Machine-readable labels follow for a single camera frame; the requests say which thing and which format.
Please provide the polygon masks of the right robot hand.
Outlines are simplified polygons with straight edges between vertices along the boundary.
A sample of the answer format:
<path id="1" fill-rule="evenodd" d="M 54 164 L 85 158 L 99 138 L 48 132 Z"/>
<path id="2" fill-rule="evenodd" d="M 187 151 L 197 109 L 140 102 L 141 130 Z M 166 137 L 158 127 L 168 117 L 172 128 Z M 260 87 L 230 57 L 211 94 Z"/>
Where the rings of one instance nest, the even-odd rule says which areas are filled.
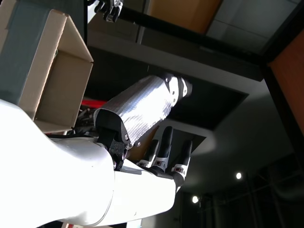
<path id="1" fill-rule="evenodd" d="M 93 115 L 98 137 L 47 136 L 28 115 L 0 103 L 0 225 L 37 228 L 58 220 L 109 226 L 172 208 L 184 184 L 192 142 L 167 171 L 172 127 L 133 163 L 128 151 L 181 99 L 192 84 L 181 76 L 148 76 Z"/>

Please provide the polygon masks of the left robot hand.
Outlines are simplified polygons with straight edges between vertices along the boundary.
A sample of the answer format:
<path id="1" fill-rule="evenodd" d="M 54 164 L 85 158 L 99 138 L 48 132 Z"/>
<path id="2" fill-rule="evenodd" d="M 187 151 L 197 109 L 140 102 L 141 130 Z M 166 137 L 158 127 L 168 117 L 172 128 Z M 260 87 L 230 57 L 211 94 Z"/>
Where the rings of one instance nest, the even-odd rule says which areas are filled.
<path id="1" fill-rule="evenodd" d="M 123 8 L 123 0 L 87 0 L 87 23 L 97 13 L 103 14 L 106 22 L 116 22 Z"/>

